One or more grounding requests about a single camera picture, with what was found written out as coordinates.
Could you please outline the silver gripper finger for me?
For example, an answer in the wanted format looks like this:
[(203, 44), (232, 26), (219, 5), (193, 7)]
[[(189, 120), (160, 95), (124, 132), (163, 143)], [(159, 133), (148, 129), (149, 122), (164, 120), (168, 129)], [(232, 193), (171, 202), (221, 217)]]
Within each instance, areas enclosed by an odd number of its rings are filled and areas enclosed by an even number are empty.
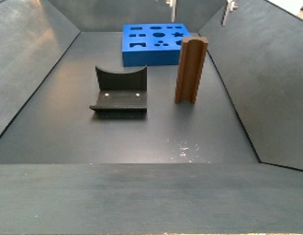
[(165, 0), (165, 4), (172, 10), (172, 22), (175, 22), (176, 21), (177, 0)]
[(223, 26), (227, 25), (228, 16), (233, 11), (236, 11), (237, 8), (239, 8), (237, 2), (235, 0), (227, 0), (225, 7), (224, 7), (224, 13), (223, 13), (223, 19), (221, 19)]

